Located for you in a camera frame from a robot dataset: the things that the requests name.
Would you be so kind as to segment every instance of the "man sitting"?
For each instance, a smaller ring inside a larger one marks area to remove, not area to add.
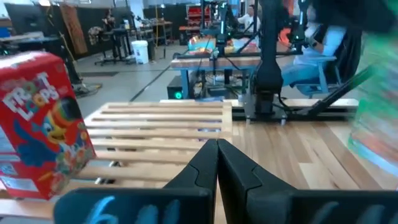
[[[254,17],[254,5],[252,4],[248,7],[248,13],[238,18],[238,22],[240,24],[244,24],[244,29],[246,30],[250,26],[250,24],[254,21],[253,17]],[[257,16],[257,30],[260,28],[260,23],[261,23],[260,19]],[[253,32],[253,30],[254,26],[251,26],[248,31]]]
[[[308,47],[302,47],[303,55],[296,56],[292,65],[281,68],[284,79],[283,86],[319,77],[318,62],[311,60],[310,57],[333,56],[345,36],[346,29],[344,27],[329,26],[323,39],[316,40],[321,24],[312,22],[316,17],[312,6],[308,8],[307,16],[308,28],[305,31],[305,40]]]

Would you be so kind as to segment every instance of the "blurred green object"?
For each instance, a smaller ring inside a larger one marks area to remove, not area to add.
[[[398,1],[389,1],[398,14]],[[349,149],[398,176],[398,28],[388,35],[369,34],[366,50],[372,77],[359,90],[362,97],[349,137]]]

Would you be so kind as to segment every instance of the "toucan cartoon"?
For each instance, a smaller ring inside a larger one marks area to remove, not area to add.
[[[46,142],[32,137],[15,120],[14,130],[25,141],[17,148],[23,163],[27,166],[40,167],[44,162],[54,162],[59,153],[69,150],[71,147],[67,147],[65,144],[65,133],[67,128],[77,119],[81,119],[77,102],[74,98],[66,96],[54,104],[43,119],[41,126],[33,124],[33,131],[41,131],[50,142],[60,146],[58,152],[51,150]]]
[[[81,119],[77,102],[66,96],[54,104],[41,126],[33,124],[33,131],[41,131],[51,143],[60,144],[66,141],[67,128],[77,119]]]

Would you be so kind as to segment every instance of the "person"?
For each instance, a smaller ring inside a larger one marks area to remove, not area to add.
[[[105,12],[105,17],[102,20],[104,22],[105,31],[110,32],[114,28],[114,17],[112,15],[111,9]]]
[[[311,60],[310,57],[333,56],[345,36],[346,29],[344,27],[328,26],[323,39],[316,40],[321,24],[314,22],[316,14],[312,6],[308,8],[307,16],[308,28],[305,30],[305,41],[308,46],[302,47],[303,54],[297,55],[293,64],[281,68],[283,86],[319,77],[318,62]]]
[[[104,22],[104,28],[105,28],[105,32],[111,32],[114,29],[114,17],[112,15],[112,11],[111,9],[108,9],[105,12],[105,17],[104,19],[102,19],[102,21]],[[118,57],[118,54],[116,52],[116,47],[118,46],[118,42],[116,41],[116,37],[115,35],[110,35],[111,41],[112,41],[112,55],[113,58]]]
[[[240,24],[244,24],[244,29],[246,30],[250,26],[250,24],[254,21],[253,17],[254,17],[254,5],[252,4],[248,7],[248,13],[238,18],[238,22]],[[260,28],[260,24],[261,24],[260,19],[257,16],[257,30]],[[251,26],[248,31],[253,32],[254,26]]]

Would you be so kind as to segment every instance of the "chair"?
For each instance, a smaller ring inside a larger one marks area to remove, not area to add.
[[[361,58],[361,36],[360,30],[348,29],[334,56],[306,56],[307,60],[318,64],[319,76],[295,82],[292,86],[309,98],[338,89],[356,72]]]
[[[310,99],[314,94],[322,94],[329,93],[335,91],[341,85],[341,77],[340,72],[336,63],[332,65],[328,65],[333,67],[333,71],[330,71],[329,76],[334,75],[334,81],[328,81],[326,78],[324,69],[324,64],[330,62],[336,62],[337,58],[335,56],[327,57],[327,56],[318,56],[318,57],[308,57],[308,60],[312,60],[318,64],[319,77],[312,78],[309,80],[302,80],[295,83],[297,89],[305,96],[308,96]]]

